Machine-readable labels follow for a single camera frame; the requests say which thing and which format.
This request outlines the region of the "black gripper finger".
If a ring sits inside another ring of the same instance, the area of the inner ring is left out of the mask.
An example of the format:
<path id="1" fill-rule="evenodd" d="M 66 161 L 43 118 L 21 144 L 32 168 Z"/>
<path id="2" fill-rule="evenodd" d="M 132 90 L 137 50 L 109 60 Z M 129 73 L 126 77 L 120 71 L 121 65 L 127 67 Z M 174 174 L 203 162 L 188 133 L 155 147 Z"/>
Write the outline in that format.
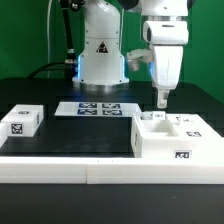
<path id="1" fill-rule="evenodd" d="M 166 90 L 159 90 L 157 94 L 157 107 L 164 109 L 167 107 L 168 92 Z"/>

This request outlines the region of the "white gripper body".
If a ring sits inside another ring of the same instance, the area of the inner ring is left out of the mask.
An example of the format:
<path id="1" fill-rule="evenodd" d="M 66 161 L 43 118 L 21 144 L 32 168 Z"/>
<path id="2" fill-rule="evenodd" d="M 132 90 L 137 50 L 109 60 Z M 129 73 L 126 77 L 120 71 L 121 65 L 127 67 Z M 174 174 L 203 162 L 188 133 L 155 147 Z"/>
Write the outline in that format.
<path id="1" fill-rule="evenodd" d="M 154 86 L 158 90 L 176 88 L 182 64 L 182 46 L 152 46 L 153 61 L 149 68 Z"/>

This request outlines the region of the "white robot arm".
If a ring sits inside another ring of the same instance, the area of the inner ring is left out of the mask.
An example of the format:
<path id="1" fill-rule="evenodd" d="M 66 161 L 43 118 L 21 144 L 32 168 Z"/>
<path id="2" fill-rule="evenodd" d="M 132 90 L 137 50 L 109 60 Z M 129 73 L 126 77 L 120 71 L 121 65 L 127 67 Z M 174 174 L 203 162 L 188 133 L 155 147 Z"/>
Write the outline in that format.
<path id="1" fill-rule="evenodd" d="M 67 37 L 70 79 L 79 88 L 109 91 L 126 85 L 126 69 L 148 66 L 157 106 L 167 106 L 179 81 L 183 46 L 188 43 L 186 17 L 195 0 L 59 0 Z M 84 50 L 75 53 L 69 11 L 84 11 Z"/>

